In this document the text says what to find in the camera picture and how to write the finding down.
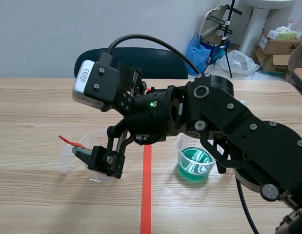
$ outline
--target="plastic cup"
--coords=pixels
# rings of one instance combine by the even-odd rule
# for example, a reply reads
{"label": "plastic cup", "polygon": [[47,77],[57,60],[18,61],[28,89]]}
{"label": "plastic cup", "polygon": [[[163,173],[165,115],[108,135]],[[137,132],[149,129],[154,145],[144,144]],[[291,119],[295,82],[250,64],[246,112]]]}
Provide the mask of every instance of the plastic cup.
{"label": "plastic cup", "polygon": [[[107,141],[108,136],[106,133],[106,130],[98,130],[95,132],[92,132],[86,136],[84,136],[80,140],[80,144],[82,144],[84,147],[88,149],[93,149],[93,146],[99,145],[103,147],[107,147]],[[81,160],[75,157],[75,155],[72,153],[73,146],[66,144],[62,147],[62,152],[60,155],[60,168],[61,172],[67,172],[69,170],[69,158],[73,158],[74,160],[78,160],[80,163],[83,163]],[[96,181],[96,182],[106,182],[111,181],[115,179],[112,176],[107,176],[101,173],[97,173],[91,170],[88,170],[88,165],[83,163],[87,172],[89,173],[89,179]]]}
{"label": "plastic cup", "polygon": [[181,174],[191,180],[207,179],[216,162],[200,140],[181,134],[174,146],[178,150],[178,168]]}

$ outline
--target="wooden table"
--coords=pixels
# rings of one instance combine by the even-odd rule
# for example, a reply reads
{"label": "wooden table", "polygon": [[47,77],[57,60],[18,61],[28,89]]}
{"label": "wooden table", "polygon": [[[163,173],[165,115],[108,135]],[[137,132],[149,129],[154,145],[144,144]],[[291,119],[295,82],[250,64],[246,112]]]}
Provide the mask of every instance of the wooden table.
{"label": "wooden table", "polygon": [[[147,80],[165,88],[187,80]],[[120,180],[97,183],[76,159],[60,173],[61,134],[72,141],[117,123],[71,98],[71,78],[0,78],[0,234],[139,234],[143,147],[131,144]],[[280,81],[233,81],[262,120],[293,128],[302,137],[302,96]],[[176,169],[176,137],[153,145],[152,233],[251,233],[232,170],[190,184]],[[244,189],[260,233],[273,234],[290,209]]]}

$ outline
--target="sink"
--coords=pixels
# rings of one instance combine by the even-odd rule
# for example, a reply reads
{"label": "sink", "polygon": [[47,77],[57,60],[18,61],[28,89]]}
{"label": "sink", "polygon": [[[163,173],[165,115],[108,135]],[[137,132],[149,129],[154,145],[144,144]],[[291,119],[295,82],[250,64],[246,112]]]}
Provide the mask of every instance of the sink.
{"label": "sink", "polygon": [[240,46],[240,51],[243,54],[252,57],[270,9],[285,8],[294,1],[295,0],[242,0],[244,4],[252,6],[254,10]]}
{"label": "sink", "polygon": [[289,6],[294,0],[242,0],[246,5],[265,8],[265,9],[281,9]]}

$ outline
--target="black robotic arm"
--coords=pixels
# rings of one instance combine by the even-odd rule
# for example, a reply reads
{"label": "black robotic arm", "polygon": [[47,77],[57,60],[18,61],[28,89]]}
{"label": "black robotic arm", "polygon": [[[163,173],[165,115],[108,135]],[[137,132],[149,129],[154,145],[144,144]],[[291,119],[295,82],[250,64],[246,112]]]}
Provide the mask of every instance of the black robotic arm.
{"label": "black robotic arm", "polygon": [[[143,35],[131,37],[143,38]],[[97,62],[83,62],[73,89],[74,100],[103,112],[115,109],[124,116],[117,125],[108,128],[106,149],[73,148],[88,169],[120,178],[128,144],[133,141],[140,145],[153,144],[184,133],[200,139],[215,158],[220,174],[226,168],[233,168],[245,187],[260,193],[267,201],[281,200],[293,209],[276,229],[277,234],[301,234],[302,139],[299,135],[282,124],[255,117],[234,98],[233,84],[222,77],[198,74],[185,86],[160,90],[152,87],[145,93],[146,83],[141,80],[143,74],[139,69],[128,68],[123,63],[117,69],[110,66],[110,54],[118,43],[114,42]],[[162,45],[171,49],[164,42]],[[115,138],[118,146],[113,151]],[[217,145],[224,149],[223,154],[217,151]]]}

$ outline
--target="black tripod stand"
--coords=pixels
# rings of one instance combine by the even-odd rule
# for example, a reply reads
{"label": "black tripod stand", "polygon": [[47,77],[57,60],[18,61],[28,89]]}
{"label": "black tripod stand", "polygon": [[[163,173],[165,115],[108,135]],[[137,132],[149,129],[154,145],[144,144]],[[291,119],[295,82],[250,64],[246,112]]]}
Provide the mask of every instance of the black tripod stand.
{"label": "black tripod stand", "polygon": [[[217,55],[216,60],[214,62],[214,65],[216,65],[216,61],[218,59],[220,50],[224,49],[224,53],[225,53],[225,56],[227,58],[227,63],[228,63],[228,67],[229,67],[229,72],[230,72],[230,77],[231,78],[232,78],[232,72],[231,72],[230,63],[229,63],[229,59],[228,59],[228,48],[227,48],[228,36],[227,36],[227,34],[228,34],[228,29],[229,29],[229,25],[230,25],[230,21],[231,21],[232,12],[235,12],[235,13],[237,13],[239,15],[242,14],[241,11],[233,8],[234,7],[234,3],[235,3],[235,0],[232,0],[231,6],[227,5],[227,9],[229,9],[230,11],[229,11],[228,19],[224,22],[225,28],[224,28],[223,37],[221,39],[221,43],[220,43],[220,46],[218,47],[217,52],[214,54],[214,56],[211,59],[211,61],[212,61],[215,58],[215,56]],[[210,17],[209,19],[212,20],[212,21],[214,21],[214,22],[217,22],[217,23],[222,21],[221,19],[217,19],[215,17]],[[206,71],[206,69],[208,68],[209,65],[210,65],[210,63],[208,63],[208,65],[205,67],[205,70],[203,71],[203,73]]]}

